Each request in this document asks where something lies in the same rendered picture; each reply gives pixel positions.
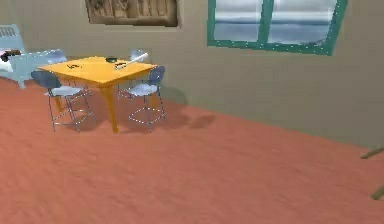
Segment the white baseball bat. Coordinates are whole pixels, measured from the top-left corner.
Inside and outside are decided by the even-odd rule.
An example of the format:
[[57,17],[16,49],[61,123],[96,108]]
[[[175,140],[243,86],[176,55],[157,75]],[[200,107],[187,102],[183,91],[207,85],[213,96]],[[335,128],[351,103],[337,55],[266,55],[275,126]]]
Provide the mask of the white baseball bat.
[[128,62],[124,62],[124,63],[118,63],[115,65],[115,70],[120,70],[120,69],[123,69],[124,67],[126,67],[127,65],[129,64],[132,64],[134,62],[143,62],[144,59],[146,59],[148,57],[148,53],[143,53],[137,57],[135,57],[134,59],[128,61]]

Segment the orange wooden table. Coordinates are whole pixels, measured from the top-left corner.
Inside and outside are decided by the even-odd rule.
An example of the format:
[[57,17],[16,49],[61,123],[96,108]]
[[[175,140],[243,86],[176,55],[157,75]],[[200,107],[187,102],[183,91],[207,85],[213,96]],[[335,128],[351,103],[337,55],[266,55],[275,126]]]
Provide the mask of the orange wooden table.
[[[78,64],[82,68],[69,69],[67,65]],[[104,57],[94,56],[63,63],[40,66],[41,70],[53,72],[64,80],[79,80],[89,86],[97,87],[105,99],[110,114],[110,121],[114,133],[118,132],[116,112],[113,98],[113,87],[124,81],[142,77],[155,67],[154,64],[134,62],[123,69],[115,70],[114,63],[108,63]]]

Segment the green framed window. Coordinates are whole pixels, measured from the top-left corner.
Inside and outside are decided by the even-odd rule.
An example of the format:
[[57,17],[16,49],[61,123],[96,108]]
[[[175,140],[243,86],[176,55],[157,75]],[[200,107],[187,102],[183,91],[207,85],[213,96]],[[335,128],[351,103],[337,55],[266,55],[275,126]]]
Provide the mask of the green framed window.
[[208,0],[207,44],[330,56],[348,0]]

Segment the pale blue bed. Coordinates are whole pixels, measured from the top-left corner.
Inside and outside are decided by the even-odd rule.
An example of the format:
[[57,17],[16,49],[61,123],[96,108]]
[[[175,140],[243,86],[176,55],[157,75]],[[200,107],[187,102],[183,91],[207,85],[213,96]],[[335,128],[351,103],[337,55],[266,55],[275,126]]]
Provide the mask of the pale blue bed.
[[49,63],[48,55],[54,50],[27,53],[16,24],[0,25],[0,50],[19,50],[20,55],[10,56],[7,63],[0,59],[0,77],[13,80],[21,89],[31,80],[31,72]]

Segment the olive furniture leg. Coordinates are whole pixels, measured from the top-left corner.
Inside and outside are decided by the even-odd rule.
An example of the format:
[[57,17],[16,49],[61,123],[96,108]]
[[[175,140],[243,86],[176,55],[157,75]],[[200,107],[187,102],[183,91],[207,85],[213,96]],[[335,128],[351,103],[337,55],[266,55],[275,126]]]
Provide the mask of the olive furniture leg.
[[[377,149],[370,150],[369,152],[360,156],[361,159],[369,159],[370,157],[377,155],[379,153],[384,152],[384,147],[380,147]],[[371,198],[373,200],[379,200],[384,197],[384,185],[379,187],[372,195]]]

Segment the brown framed wall picture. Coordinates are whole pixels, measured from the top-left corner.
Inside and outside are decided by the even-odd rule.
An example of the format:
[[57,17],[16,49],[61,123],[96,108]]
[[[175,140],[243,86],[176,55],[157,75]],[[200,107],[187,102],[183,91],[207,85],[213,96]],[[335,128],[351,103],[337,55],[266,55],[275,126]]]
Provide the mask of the brown framed wall picture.
[[90,24],[178,26],[178,0],[85,0]]

